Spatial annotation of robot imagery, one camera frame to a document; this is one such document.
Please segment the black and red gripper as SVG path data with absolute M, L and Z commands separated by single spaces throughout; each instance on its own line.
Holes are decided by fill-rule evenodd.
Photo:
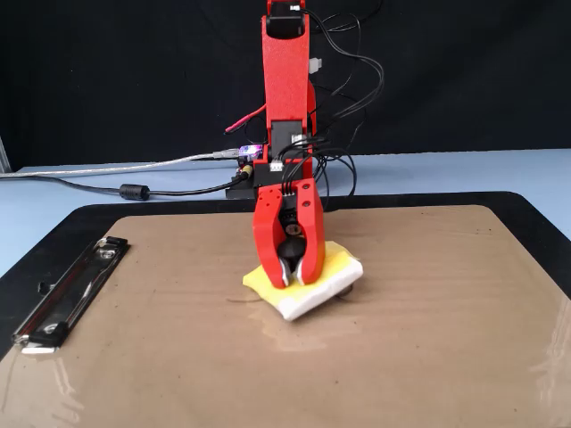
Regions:
M 296 194 L 282 194 L 281 185 L 262 186 L 252 218 L 252 231 L 259 261 L 271 284 L 286 288 L 286 275 L 277 255 L 284 240 L 306 240 L 297 277 L 315 283 L 325 260 L 323 208 L 316 182 L 306 178 L 295 183 Z

